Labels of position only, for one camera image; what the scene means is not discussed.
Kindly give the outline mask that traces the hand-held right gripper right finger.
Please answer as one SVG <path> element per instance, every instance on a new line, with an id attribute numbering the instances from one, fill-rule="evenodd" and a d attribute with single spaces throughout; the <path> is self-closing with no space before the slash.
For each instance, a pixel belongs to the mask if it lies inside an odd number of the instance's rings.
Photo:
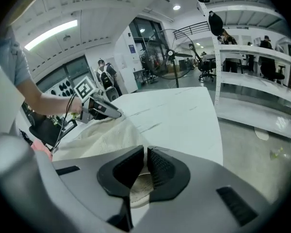
<path id="1" fill-rule="evenodd" d="M 238 233 L 270 208 L 266 198 L 222 165 L 179 151 L 149 147 L 154 189 L 137 233 Z"/>

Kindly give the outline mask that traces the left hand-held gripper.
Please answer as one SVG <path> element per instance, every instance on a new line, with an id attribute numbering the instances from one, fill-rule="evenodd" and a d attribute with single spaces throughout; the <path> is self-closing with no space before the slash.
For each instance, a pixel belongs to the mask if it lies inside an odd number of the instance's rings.
<path id="1" fill-rule="evenodd" d="M 91 120 L 102 120 L 107 117 L 120 118 L 122 116 L 122 111 L 119 108 L 104 100 L 104 92 L 99 90 L 95 82 L 88 76 L 74 87 L 74 91 L 82 104 L 81 113 L 75 117 L 76 121 L 87 124 Z"/>

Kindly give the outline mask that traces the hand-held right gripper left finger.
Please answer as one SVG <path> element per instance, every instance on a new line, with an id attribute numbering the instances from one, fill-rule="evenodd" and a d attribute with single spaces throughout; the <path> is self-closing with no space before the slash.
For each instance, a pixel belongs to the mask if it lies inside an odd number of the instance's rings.
<path id="1" fill-rule="evenodd" d="M 144 167 L 144 146 L 54 161 L 72 195 L 90 212 L 119 228 L 132 229 L 130 189 Z"/>

